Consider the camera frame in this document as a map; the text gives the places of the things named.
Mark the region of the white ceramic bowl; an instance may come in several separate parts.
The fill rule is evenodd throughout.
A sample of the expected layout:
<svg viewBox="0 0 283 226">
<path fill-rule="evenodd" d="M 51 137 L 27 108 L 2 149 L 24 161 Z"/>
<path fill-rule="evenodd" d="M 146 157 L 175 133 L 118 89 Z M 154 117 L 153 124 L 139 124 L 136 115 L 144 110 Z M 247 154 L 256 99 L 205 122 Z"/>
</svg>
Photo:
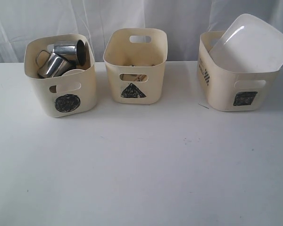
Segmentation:
<svg viewBox="0 0 283 226">
<path fill-rule="evenodd" d="M 72 69 L 72 70 L 69 70 L 69 71 L 63 73 L 62 76 L 77 74 L 77 73 L 82 73 L 82 72 L 85 72 L 85 70 L 83 70 L 83 69 Z"/>
</svg>

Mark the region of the steel mug with round handle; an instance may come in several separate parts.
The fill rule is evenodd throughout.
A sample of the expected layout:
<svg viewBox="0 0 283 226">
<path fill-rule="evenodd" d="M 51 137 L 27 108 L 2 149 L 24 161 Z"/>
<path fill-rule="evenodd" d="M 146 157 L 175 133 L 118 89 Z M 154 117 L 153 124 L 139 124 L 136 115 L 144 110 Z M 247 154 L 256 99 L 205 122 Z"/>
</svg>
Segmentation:
<svg viewBox="0 0 283 226">
<path fill-rule="evenodd" d="M 82 40 L 56 42 L 53 52 L 79 66 L 83 66 L 86 62 L 86 47 Z"/>
</svg>

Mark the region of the steel mug with wire handle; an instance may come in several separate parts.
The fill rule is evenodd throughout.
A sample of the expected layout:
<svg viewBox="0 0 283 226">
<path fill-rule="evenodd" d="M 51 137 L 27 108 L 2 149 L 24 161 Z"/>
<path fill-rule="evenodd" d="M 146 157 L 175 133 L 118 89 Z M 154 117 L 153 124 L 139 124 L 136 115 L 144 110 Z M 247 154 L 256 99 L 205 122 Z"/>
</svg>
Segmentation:
<svg viewBox="0 0 283 226">
<path fill-rule="evenodd" d="M 42 66 L 39 66 L 38 58 L 42 52 L 49 54 L 49 57 Z M 73 68 L 73 65 L 68 60 L 55 52 L 49 52 L 45 49 L 39 51 L 35 62 L 39 67 L 37 75 L 43 79 L 62 76 L 65 72 Z"/>
</svg>

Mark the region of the white rectangular plate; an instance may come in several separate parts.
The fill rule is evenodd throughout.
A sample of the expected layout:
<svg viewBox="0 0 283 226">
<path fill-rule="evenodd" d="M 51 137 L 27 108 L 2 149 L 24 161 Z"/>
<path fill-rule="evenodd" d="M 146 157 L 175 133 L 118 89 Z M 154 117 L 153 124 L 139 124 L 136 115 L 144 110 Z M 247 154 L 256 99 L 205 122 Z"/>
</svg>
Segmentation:
<svg viewBox="0 0 283 226">
<path fill-rule="evenodd" d="M 256 16 L 242 14 L 209 55 L 217 66 L 230 72 L 275 72 L 283 66 L 283 34 Z"/>
</svg>

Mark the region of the cream bin with triangle mark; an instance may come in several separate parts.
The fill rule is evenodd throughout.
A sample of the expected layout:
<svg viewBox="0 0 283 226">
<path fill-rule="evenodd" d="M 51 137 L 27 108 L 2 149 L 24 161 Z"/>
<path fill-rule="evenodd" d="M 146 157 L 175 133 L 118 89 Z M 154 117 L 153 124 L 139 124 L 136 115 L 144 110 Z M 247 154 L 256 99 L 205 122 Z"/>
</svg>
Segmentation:
<svg viewBox="0 0 283 226">
<path fill-rule="evenodd" d="M 155 28 L 124 28 L 115 31 L 103 60 L 113 99 L 123 104 L 150 105 L 162 93 L 168 54 L 167 35 Z M 121 74 L 145 74 L 144 82 L 123 81 Z"/>
</svg>

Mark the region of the cream bin with circle mark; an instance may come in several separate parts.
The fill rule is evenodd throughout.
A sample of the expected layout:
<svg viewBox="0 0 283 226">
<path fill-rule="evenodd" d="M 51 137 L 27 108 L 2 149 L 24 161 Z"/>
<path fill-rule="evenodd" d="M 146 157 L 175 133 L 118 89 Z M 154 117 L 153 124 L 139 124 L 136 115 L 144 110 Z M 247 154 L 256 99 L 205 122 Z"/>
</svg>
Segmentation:
<svg viewBox="0 0 283 226">
<path fill-rule="evenodd" d="M 73 65 L 72 69 L 85 72 L 43 79 L 37 75 L 39 67 L 35 58 L 40 50 L 53 52 L 59 41 L 82 40 L 86 47 L 86 62 L 83 66 Z M 49 54 L 42 52 L 38 58 L 39 66 L 48 59 Z M 63 117 L 92 109 L 97 103 L 96 73 L 94 56 L 87 38 L 81 34 L 66 34 L 36 39 L 25 50 L 24 70 L 32 85 L 37 99 L 50 117 Z"/>
</svg>

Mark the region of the cream bin with square mark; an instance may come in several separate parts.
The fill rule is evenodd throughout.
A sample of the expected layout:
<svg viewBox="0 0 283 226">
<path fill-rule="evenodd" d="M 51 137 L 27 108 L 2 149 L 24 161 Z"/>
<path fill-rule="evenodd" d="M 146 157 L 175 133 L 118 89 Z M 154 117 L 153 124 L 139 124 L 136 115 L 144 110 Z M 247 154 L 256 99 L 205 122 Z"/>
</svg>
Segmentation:
<svg viewBox="0 0 283 226">
<path fill-rule="evenodd" d="M 279 70 L 268 73 L 234 73 L 215 64 L 209 51 L 224 31 L 200 35 L 197 77 L 208 104 L 219 111 L 253 111 L 267 97 Z"/>
</svg>

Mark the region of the white backdrop curtain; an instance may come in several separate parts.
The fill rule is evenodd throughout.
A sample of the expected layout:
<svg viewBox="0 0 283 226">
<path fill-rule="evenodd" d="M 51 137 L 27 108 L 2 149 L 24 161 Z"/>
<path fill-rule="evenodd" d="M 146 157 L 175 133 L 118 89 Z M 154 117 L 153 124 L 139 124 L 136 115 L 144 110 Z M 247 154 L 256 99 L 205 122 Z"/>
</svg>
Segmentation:
<svg viewBox="0 0 283 226">
<path fill-rule="evenodd" d="M 197 58 L 199 36 L 226 30 L 248 13 L 283 33 L 283 0 L 0 0 L 0 63 L 24 59 L 38 38 L 82 34 L 97 61 L 121 28 L 157 28 L 168 38 L 168 60 Z"/>
</svg>

